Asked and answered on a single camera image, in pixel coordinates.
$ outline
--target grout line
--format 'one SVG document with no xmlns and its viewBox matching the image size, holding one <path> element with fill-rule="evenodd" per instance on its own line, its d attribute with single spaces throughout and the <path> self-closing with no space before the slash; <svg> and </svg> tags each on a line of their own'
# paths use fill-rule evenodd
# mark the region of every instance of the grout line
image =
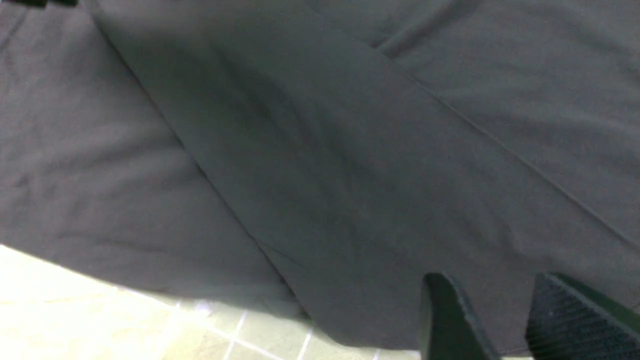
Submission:
<svg viewBox="0 0 640 360">
<path fill-rule="evenodd" d="M 302 343 L 302 348 L 300 349 L 300 352 L 298 353 L 298 357 L 296 358 L 296 360 L 302 360 L 303 357 L 305 357 L 305 352 L 307 352 L 307 348 L 309 347 L 309 341 L 311 341 L 311 335 L 313 335 L 314 333 L 314 328 L 311 327 L 311 329 L 309 329 L 309 332 L 307 333 L 307 336 L 305 336 L 305 342 Z"/>
<path fill-rule="evenodd" d="M 154 302 L 158 303 L 158 304 L 159 304 L 159 305 L 161 305 L 161 306 L 172 307 L 172 306 L 170 306 L 170 305 L 168 305 L 168 304 L 165 304 L 164 302 L 161 302 L 160 300 L 156 300 L 156 299 L 154 299 L 154 298 L 152 298 L 152 297 L 148 297 L 148 296 L 146 296 L 146 295 L 144 295 L 144 294 L 137 293 L 137 292 L 135 292 L 135 291 L 131 291 L 131 292 L 132 292 L 132 293 L 135 293 L 135 294 L 137 294 L 137 295 L 139 295 L 139 296 L 141 296 L 141 297 L 144 297 L 144 298 L 146 298 L 146 299 L 150 299 L 151 301 L 154 301 Z M 205 319 L 203 319 L 203 318 L 200 318 L 200 317 L 198 317 L 198 316 L 193 316 L 193 315 L 191 315 L 191 314 L 187 314 L 187 313 L 179 314 L 179 316 L 180 316 L 181 318 L 185 319 L 185 320 L 188 320 L 188 321 L 192 321 L 192 322 L 197 323 L 197 324 L 198 324 L 198 325 L 200 325 L 202 328 L 207 329 L 208 331 L 213 332 L 214 334 L 216 334 L 216 335 L 220 336 L 221 338 L 227 339 L 227 340 L 229 340 L 229 341 L 234 341 L 234 340 L 235 340 L 235 342 L 236 342 L 237 344 L 242 345 L 242 346 L 244 346 L 244 347 L 246 347 L 246 348 L 248 348 L 248 349 L 250 349 L 250 350 L 253 350 L 253 351 L 255 351 L 255 352 L 258 352 L 258 353 L 260 353 L 260 354 L 262 354 L 262 355 L 264 355 L 264 356 L 266 356 L 266 357 L 268 357 L 268 358 L 270 358 L 270 359 L 273 359 L 273 360 L 284 360 L 284 359 L 282 359 L 281 357 L 278 357 L 278 356 L 276 356 L 276 355 L 273 355 L 272 353 L 268 352 L 267 350 L 263 350 L 263 349 L 261 349 L 261 348 L 259 348 L 259 347 L 255 346 L 254 344 L 248 343 L 248 342 L 246 342 L 246 341 L 244 341 L 244 340 L 240 340 L 240 339 L 237 339 L 237 338 L 236 338 L 236 339 L 234 339 L 234 337 L 233 337 L 233 336 L 231 336 L 231 335 L 227 334 L 226 332 L 224 332 L 224 331 L 222 331 L 222 330 L 219 330 L 219 329 L 218 329 L 218 328 L 216 328 L 215 326 L 212 326 L 211 324 L 209 324 L 209 322 L 208 322 L 208 321 L 206 321 L 206 320 L 205 320 Z"/>
<path fill-rule="evenodd" d="M 238 322 L 238 325 L 232 335 L 233 339 L 229 343 L 229 346 L 227 347 L 227 352 L 225 352 L 225 356 L 222 358 L 222 360 L 229 359 L 229 356 L 231 355 L 231 351 L 234 349 L 234 345 L 236 344 L 238 335 L 240 335 L 240 330 L 242 329 L 242 325 L 244 324 L 244 320 L 246 319 L 247 312 L 248 310 L 243 311 L 242 316 L 240 317 L 240 321 Z"/>
</svg>

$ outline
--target gray fabric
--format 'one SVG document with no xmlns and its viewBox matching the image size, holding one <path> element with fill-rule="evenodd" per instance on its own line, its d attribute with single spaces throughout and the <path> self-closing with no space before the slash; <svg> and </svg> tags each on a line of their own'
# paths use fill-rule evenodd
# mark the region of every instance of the gray fabric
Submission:
<svg viewBox="0 0 640 360">
<path fill-rule="evenodd" d="M 0 50 L 3 244 L 133 288 L 298 308 L 86 11 L 0 11 L 0 38 L 16 30 Z"/>
<path fill-rule="evenodd" d="M 503 352 L 534 272 L 631 306 L 637 5 L 346 3 L 100 0 L 97 18 L 334 338 L 415 348 L 429 271 Z"/>
</svg>

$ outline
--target seam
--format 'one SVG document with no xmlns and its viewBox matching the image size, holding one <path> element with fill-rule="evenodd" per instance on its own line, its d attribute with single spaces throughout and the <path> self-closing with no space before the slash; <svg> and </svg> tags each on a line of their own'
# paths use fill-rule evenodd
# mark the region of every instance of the seam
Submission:
<svg viewBox="0 0 640 360">
<path fill-rule="evenodd" d="M 319 13 L 318 11 L 316 11 L 315 9 L 313 9 L 312 7 L 307 5 L 306 3 L 304 3 L 304 6 L 307 7 L 308 9 L 310 9 L 312 12 L 314 12 L 318 17 L 320 17 L 324 23 L 329 22 L 329 23 L 333 24 L 332 21 L 325 19 L 324 15 L 322 15 L 321 13 Z M 571 194 L 568 190 L 564 189 L 560 184 L 555 182 L 553 179 L 551 179 L 548 176 L 546 176 L 538 167 L 533 165 L 531 162 L 525 160 L 523 157 L 518 155 L 515 151 L 512 151 L 507 145 L 505 145 L 502 141 L 500 141 L 496 136 L 494 136 L 489 131 L 487 131 L 486 129 L 484 129 L 483 127 L 481 127 L 477 123 L 475 123 L 473 120 L 471 120 L 470 117 L 466 116 L 460 110 L 458 110 L 453 105 L 449 104 L 443 98 L 438 96 L 433 90 L 431 90 L 430 88 L 428 88 L 424 84 L 422 84 L 420 81 L 418 81 L 418 79 L 416 79 L 415 76 L 411 75 L 404 67 L 398 65 L 392 58 L 389 58 L 386 54 L 381 52 L 379 49 L 377 49 L 375 47 L 371 47 L 369 44 L 366 44 L 365 42 L 355 38 L 354 36 L 350 35 L 349 33 L 346 33 L 344 30 L 342 30 L 341 28 L 339 28 L 335 24 L 333 24 L 332 28 L 335 29 L 336 31 L 339 31 L 340 33 L 342 33 L 346 37 L 358 42 L 359 44 L 367 46 L 369 49 L 372 49 L 373 51 L 375 51 L 376 53 L 378 53 L 379 55 L 381 55 L 382 57 L 387 59 L 392 64 L 393 69 L 397 70 L 400 75 L 402 75 L 405 78 L 407 78 L 408 80 L 410 80 L 414 85 L 416 85 L 417 88 L 421 89 L 423 93 L 426 93 L 426 95 L 428 97 L 431 97 L 432 99 L 434 99 L 437 102 L 439 102 L 441 105 L 443 105 L 445 108 L 447 108 L 450 112 L 454 113 L 454 115 L 456 117 L 458 117 L 464 123 L 469 125 L 472 129 L 476 130 L 478 133 L 483 135 L 491 143 L 494 143 L 494 144 L 498 145 L 502 150 L 506 151 L 509 155 L 511 155 L 513 158 L 515 158 L 518 162 L 523 164 L 525 167 L 527 167 L 529 170 L 531 170 L 534 174 L 536 174 L 538 177 L 540 177 L 542 180 L 544 180 L 544 182 L 548 183 L 555 190 L 557 190 L 560 193 L 562 193 L 567 199 L 569 199 L 572 203 L 577 205 L 580 209 L 582 209 L 591 218 L 593 218 L 598 223 L 600 223 L 610 233 L 615 235 L 619 240 L 621 240 L 622 242 L 627 244 L 627 246 L 629 246 L 632 250 L 634 250 L 636 252 L 639 252 L 638 249 L 634 246 L 633 242 L 630 240 L 630 237 L 627 236 L 626 234 L 624 234 L 624 232 L 622 230 L 616 228 L 613 224 L 611 224 L 606 219 L 601 217 L 595 210 L 591 209 L 585 203 L 581 202 L 576 196 Z"/>
<path fill-rule="evenodd" d="M 103 30 L 103 28 L 102 28 L 102 26 L 100 24 L 99 18 L 97 16 L 95 16 L 96 14 L 99 14 L 99 15 L 104 15 L 105 14 L 104 10 L 100 6 L 100 4 L 96 0 L 86 0 L 85 3 L 87 4 L 86 7 L 89 9 L 90 17 L 92 18 L 92 21 L 96 25 L 96 28 L 98 29 L 98 31 L 100 31 L 100 33 L 104 37 L 105 41 L 109 44 L 109 46 L 114 50 L 115 54 L 120 59 L 120 63 L 122 63 L 122 65 L 127 68 L 127 70 L 129 71 L 129 74 L 136 80 L 139 88 L 145 93 L 149 103 L 155 109 L 156 113 L 164 120 L 165 124 L 169 125 L 169 122 L 167 121 L 167 119 L 164 116 L 163 112 L 160 110 L 160 107 L 158 106 L 158 104 L 153 100 L 151 95 L 147 92 L 147 89 L 144 87 L 144 85 L 142 84 L 142 82 L 140 81 L 138 76 L 135 74 L 133 69 L 131 69 L 129 64 L 126 62 L 126 60 L 125 60 L 124 56 L 122 55 L 122 53 L 118 50 L 116 45 L 111 41 L 111 38 L 109 37 L 109 35 Z M 180 143 L 182 148 L 185 149 L 185 151 L 186 151 L 186 148 L 185 148 L 184 144 L 182 143 L 182 140 L 175 133 L 175 131 L 173 130 L 173 127 L 169 125 L 169 128 L 172 130 L 173 135 L 176 138 L 176 140 Z M 193 157 L 191 157 L 191 158 L 193 159 L 193 162 L 198 167 L 200 173 L 203 174 L 204 178 L 209 183 L 209 186 L 211 187 L 213 192 L 218 196 L 218 198 L 220 199 L 220 201 L 222 202 L 224 207 L 229 211 L 229 213 L 231 214 L 232 218 L 238 223 L 238 225 L 243 230 L 245 235 L 247 235 L 247 237 L 249 237 L 249 239 L 251 239 L 254 242 L 254 244 L 256 245 L 258 250 L 260 251 L 260 253 L 265 257 L 265 259 L 267 259 L 269 261 L 269 264 L 273 267 L 273 269 L 280 276 L 280 280 L 282 281 L 282 283 L 285 284 L 292 293 L 294 293 L 293 289 L 291 288 L 291 285 L 286 281 L 284 276 L 282 276 L 280 271 L 278 271 L 276 266 L 273 264 L 273 261 L 271 260 L 271 258 L 266 254 L 266 251 L 262 248 L 262 246 L 260 246 L 261 244 L 263 244 L 263 245 L 267 245 L 267 244 L 265 242 L 263 242 L 263 241 L 260 241 L 259 239 L 254 237 L 254 235 L 251 232 L 249 232 L 249 229 L 247 229 L 247 227 L 240 220 L 240 217 L 238 216 L 238 214 L 231 208 L 230 204 L 227 202 L 227 200 L 224 198 L 224 196 L 222 196 L 222 194 L 220 193 L 218 188 L 215 186 L 215 184 L 213 184 L 211 179 L 209 179 L 209 176 L 207 176 L 207 174 L 202 170 L 202 168 L 200 167 L 200 164 L 196 161 L 196 159 L 194 159 Z M 289 259 L 285 254 L 283 254 L 281 252 L 278 252 L 278 253 L 280 255 L 284 256 L 285 258 Z"/>
</svg>

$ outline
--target floor tile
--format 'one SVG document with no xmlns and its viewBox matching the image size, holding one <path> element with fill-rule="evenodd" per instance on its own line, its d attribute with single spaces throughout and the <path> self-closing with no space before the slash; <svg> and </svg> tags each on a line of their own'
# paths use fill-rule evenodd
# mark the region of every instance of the floor tile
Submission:
<svg viewBox="0 0 640 360">
<path fill-rule="evenodd" d="M 343 347 L 324 334 L 311 337 L 304 360 L 372 360 L 376 349 Z"/>
<path fill-rule="evenodd" d="M 378 360 L 419 360 L 417 352 L 382 350 Z"/>
<path fill-rule="evenodd" d="M 102 313 L 101 338 L 116 356 L 157 351 L 163 331 L 174 311 L 128 291 L 118 291 Z"/>
<path fill-rule="evenodd" d="M 273 360 L 273 358 L 236 344 L 228 360 Z"/>
<path fill-rule="evenodd" d="M 296 360 L 311 326 L 265 313 L 249 313 L 238 338 L 284 360 Z"/>
<path fill-rule="evenodd" d="M 163 360 L 191 360 L 193 359 L 201 342 L 209 331 L 195 322 L 182 320 L 170 325 L 170 333 L 167 339 L 169 345 L 164 350 Z"/>
<path fill-rule="evenodd" d="M 193 360 L 222 360 L 229 347 L 229 340 L 209 333 L 204 336 Z"/>
<path fill-rule="evenodd" d="M 225 334 L 233 334 L 236 330 L 240 319 L 244 313 L 244 309 L 229 306 L 220 302 L 210 303 L 210 313 L 203 312 L 199 309 L 199 300 L 183 300 L 180 304 L 180 310 L 189 316 L 195 318 L 203 318 L 211 327 L 214 327 Z"/>
<path fill-rule="evenodd" d="M 0 281 L 0 302 L 91 297 L 112 288 L 4 246 L 0 247 Z"/>
</svg>

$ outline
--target white tile floor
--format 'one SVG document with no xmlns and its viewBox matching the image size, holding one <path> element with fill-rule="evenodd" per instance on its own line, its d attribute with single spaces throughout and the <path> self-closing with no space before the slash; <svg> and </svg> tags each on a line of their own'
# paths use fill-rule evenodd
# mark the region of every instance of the white tile floor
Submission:
<svg viewBox="0 0 640 360">
<path fill-rule="evenodd" d="M 311 324 L 117 288 L 0 245 L 0 358 L 416 360 L 349 348 Z"/>
</svg>

